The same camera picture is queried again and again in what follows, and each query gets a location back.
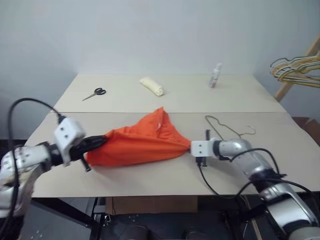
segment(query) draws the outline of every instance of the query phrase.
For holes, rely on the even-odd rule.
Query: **white wall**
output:
[[[21,97],[54,104],[76,73],[251,73],[274,94],[280,57],[305,53],[320,32],[319,0],[0,0],[0,138]],[[320,121],[320,89],[294,86],[281,102]],[[24,103],[15,137],[48,111]]]

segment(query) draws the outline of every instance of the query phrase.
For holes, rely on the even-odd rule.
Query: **small white bottle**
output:
[[[210,88],[214,88],[216,86],[219,75],[220,75],[221,68],[222,68],[222,63],[218,63],[215,66],[215,69],[213,70],[213,74],[212,74],[211,79],[209,81]]]

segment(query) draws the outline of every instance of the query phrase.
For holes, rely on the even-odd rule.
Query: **white table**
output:
[[[184,78],[186,80],[202,79],[199,80],[202,85],[199,83],[197,87],[192,88],[193,85],[188,83],[188,91],[187,88],[184,88],[186,95],[199,96],[199,99],[190,101],[188,98],[184,98],[184,95],[180,95],[179,98],[183,99],[181,102],[182,112],[178,111],[178,105],[170,104],[169,96],[168,99],[163,98],[165,96],[156,97],[149,90],[140,86],[137,81],[134,81],[134,84],[138,86],[137,89],[142,90],[141,93],[137,94],[137,98],[132,98],[132,102],[135,102],[132,107],[137,112],[128,111],[131,108],[119,104],[123,103],[123,101],[117,102],[117,95],[113,92],[121,92],[121,97],[131,100],[123,92],[128,95],[132,88],[123,88],[122,84],[116,84],[115,82],[120,80],[129,84],[131,81],[129,79],[133,78],[133,76],[116,76],[114,78],[112,76],[78,76],[65,91],[56,107],[61,112],[66,113],[67,116],[78,120],[86,130],[87,136],[102,135],[111,129],[133,125],[145,113],[154,111],[156,107],[161,107],[161,99],[163,99],[162,103],[165,109],[167,111],[169,109],[168,112],[173,111],[169,113],[172,123],[182,135],[190,140],[205,139],[205,130],[210,128],[205,121],[205,115],[217,117],[221,122],[231,126],[238,132],[248,131],[250,129],[246,126],[252,126],[256,129],[256,135],[246,135],[244,138],[249,140],[253,147],[269,149],[274,154],[281,172],[288,174],[287,180],[298,182],[313,191],[320,190],[320,147],[305,131],[297,126],[289,114],[252,76],[249,76],[249,80],[247,80],[247,83],[250,83],[248,86],[250,91],[242,87],[242,84],[232,84],[233,81],[237,82],[246,79],[245,76],[222,77],[221,85],[225,86],[225,88],[227,86],[230,88],[229,91],[232,94],[229,94],[229,91],[226,91],[222,86],[220,86],[221,88],[217,86],[215,89],[209,89],[209,91],[204,90],[208,88],[205,85],[205,83],[207,84],[208,76],[202,79],[197,76],[184,77],[178,75],[176,79],[179,81]],[[153,76],[152,78],[157,80],[167,79],[168,81],[162,82],[163,85],[168,84],[166,86],[169,86],[169,82],[175,79],[173,75],[168,78],[161,76]],[[82,84],[86,82],[87,87],[83,87]],[[107,89],[108,93],[88,99],[87,102],[84,101],[86,102],[84,105],[81,99],[98,87]],[[173,92],[173,89],[175,88],[169,88],[167,91],[170,91],[172,95],[179,96],[178,93]],[[193,94],[196,91],[201,91],[205,94]],[[146,107],[138,105],[139,101],[141,103],[145,102]],[[188,110],[186,101],[192,102],[190,105],[192,110]],[[197,105],[201,106],[201,111],[193,112],[193,110],[199,109],[196,108]],[[233,105],[237,105],[239,108],[243,107],[237,112]],[[53,113],[49,113],[29,138],[27,145],[52,141],[53,131],[56,126],[56,116]],[[226,139],[235,137],[228,130],[218,128]],[[248,181],[235,165],[226,161],[209,160],[208,167],[204,168],[203,171],[212,187],[225,195],[236,194]],[[249,187],[244,193],[256,192],[252,187]],[[211,192],[201,179],[195,164],[195,158],[189,153],[185,153],[175,159],[147,164],[123,167],[99,166],[95,167],[91,172],[85,172],[79,161],[73,162],[68,167],[58,166],[43,174],[37,180],[33,197],[209,194]]]

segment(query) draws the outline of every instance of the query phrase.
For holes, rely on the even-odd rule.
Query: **wooden clothes rack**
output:
[[[315,41],[312,43],[312,45],[310,46],[310,48],[308,49],[308,51],[306,52],[305,56],[306,57],[310,57],[310,56],[314,56],[318,53],[320,49],[320,34],[318,35],[318,37],[315,39]],[[293,86],[293,83],[290,82],[285,82],[279,89],[278,91],[275,93],[274,98],[280,102],[284,96],[289,92],[289,90],[291,89],[291,87]]]

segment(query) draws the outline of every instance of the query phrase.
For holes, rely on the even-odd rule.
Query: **rolled white towel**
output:
[[[165,94],[164,88],[157,82],[153,81],[150,77],[144,77],[139,82],[158,97]]]

